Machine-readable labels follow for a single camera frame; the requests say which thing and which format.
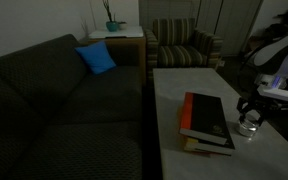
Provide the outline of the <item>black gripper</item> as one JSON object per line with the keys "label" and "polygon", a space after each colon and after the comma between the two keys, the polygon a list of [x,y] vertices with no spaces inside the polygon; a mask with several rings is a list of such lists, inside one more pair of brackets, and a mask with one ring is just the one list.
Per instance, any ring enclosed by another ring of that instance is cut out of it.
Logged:
{"label": "black gripper", "polygon": [[239,112],[239,120],[244,121],[246,113],[253,110],[252,115],[256,119],[256,124],[261,126],[265,121],[266,111],[279,110],[282,105],[272,98],[263,97],[258,93],[253,93],[249,96],[248,101],[239,98],[237,103],[237,110]]}

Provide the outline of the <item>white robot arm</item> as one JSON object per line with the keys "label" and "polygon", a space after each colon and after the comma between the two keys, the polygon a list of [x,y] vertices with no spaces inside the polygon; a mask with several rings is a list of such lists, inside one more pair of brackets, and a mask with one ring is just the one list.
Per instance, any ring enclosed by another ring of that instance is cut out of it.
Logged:
{"label": "white robot arm", "polygon": [[255,89],[248,99],[240,98],[237,109],[240,114],[239,122],[248,122],[246,114],[255,110],[260,114],[258,120],[250,122],[259,127],[266,119],[269,111],[279,110],[281,105],[277,100],[288,103],[288,34],[267,45],[261,45],[254,50],[248,59],[253,60],[259,72],[254,84]]}

